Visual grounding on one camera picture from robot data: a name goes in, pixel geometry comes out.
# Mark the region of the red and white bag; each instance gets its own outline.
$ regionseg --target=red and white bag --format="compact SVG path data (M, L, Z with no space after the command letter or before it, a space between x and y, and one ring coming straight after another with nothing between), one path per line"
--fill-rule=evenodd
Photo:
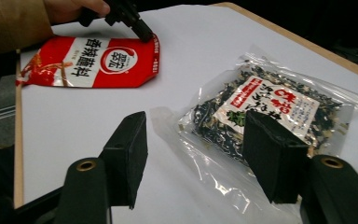
M54 36L22 69L17 84L135 88L158 74L159 42Z

